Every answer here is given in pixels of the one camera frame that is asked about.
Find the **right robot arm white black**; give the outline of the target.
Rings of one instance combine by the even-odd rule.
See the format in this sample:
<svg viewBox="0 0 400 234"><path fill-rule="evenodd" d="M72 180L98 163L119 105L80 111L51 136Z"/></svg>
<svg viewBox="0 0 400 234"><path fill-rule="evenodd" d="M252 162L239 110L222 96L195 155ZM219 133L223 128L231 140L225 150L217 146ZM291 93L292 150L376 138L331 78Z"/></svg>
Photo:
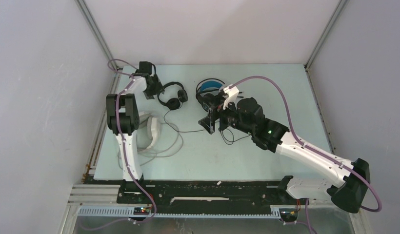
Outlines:
<svg viewBox="0 0 400 234"><path fill-rule="evenodd" d="M223 96L207 94L199 98L206 117L199 120L208 133L223 132L231 127L251 136L252 142L268 150L310 166L324 176L325 181L305 182L295 176L284 177L277 190L281 203L289 204L295 198L330 200L338 208L357 213L370 185L369 164L358 158L351 161L316 147L279 122L266 118L263 108L250 97L238 103L228 102Z"/></svg>

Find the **large black blue headphones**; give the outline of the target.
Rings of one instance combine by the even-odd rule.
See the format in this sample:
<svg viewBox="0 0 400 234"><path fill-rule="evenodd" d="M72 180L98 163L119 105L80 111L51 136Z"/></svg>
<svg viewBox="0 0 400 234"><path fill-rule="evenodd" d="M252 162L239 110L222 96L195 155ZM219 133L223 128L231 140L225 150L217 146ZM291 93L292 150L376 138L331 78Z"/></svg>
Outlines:
<svg viewBox="0 0 400 234"><path fill-rule="evenodd" d="M204 111L224 105L225 98L220 94L226 86L225 82L218 78L207 78L196 86L196 99Z"/></svg>

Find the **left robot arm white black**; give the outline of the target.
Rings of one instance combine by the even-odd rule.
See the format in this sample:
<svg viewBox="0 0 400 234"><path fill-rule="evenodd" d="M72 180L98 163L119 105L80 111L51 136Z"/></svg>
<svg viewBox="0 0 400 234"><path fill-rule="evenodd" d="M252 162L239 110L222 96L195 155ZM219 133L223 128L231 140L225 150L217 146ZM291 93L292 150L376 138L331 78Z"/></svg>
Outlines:
<svg viewBox="0 0 400 234"><path fill-rule="evenodd" d="M137 130L140 126L140 116L136 95L143 94L147 100L164 91L158 78L156 66L148 61L140 61L133 73L115 73L129 77L128 84L116 94L106 96L107 126L115 135L120 147L122 161L122 179L131 182L141 180L143 172L139 164L137 150Z"/></svg>

